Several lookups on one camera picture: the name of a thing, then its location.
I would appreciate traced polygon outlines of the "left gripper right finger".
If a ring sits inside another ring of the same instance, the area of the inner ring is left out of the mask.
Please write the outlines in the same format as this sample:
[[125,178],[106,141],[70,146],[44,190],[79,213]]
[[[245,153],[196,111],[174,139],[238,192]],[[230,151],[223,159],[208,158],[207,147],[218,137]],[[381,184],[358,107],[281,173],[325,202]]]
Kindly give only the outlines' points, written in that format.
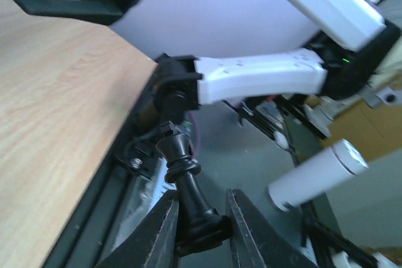
[[225,213],[232,237],[229,258],[233,267],[316,267],[308,257],[286,241],[242,190],[226,191]]

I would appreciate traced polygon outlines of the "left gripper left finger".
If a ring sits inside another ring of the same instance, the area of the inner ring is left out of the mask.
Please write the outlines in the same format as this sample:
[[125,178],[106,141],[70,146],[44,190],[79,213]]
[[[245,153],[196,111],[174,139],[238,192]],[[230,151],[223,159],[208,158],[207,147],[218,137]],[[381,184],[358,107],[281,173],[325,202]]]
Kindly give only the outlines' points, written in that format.
[[171,267],[178,216],[177,193],[168,190],[132,234],[96,267]]

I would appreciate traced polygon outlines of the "black piece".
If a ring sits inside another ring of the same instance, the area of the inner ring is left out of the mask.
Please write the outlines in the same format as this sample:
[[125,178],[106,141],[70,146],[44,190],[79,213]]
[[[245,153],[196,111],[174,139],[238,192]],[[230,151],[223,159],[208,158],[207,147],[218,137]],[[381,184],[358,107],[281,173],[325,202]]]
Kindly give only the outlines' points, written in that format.
[[156,149],[167,161],[165,181],[176,187],[179,220],[175,251],[179,257],[214,249],[232,237],[228,216],[219,215],[200,189],[196,175],[201,166],[192,158],[189,137],[173,134],[161,139]]

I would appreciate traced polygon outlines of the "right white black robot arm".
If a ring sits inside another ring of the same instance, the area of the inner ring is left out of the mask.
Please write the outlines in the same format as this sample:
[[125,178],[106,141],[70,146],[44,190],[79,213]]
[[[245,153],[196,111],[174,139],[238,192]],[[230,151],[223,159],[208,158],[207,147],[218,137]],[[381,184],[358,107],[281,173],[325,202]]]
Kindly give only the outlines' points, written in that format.
[[[140,0],[13,0],[33,16],[109,26]],[[163,57],[147,114],[195,110],[240,97],[316,94],[342,100],[359,93],[401,36],[369,0],[287,0],[337,45],[236,58]]]

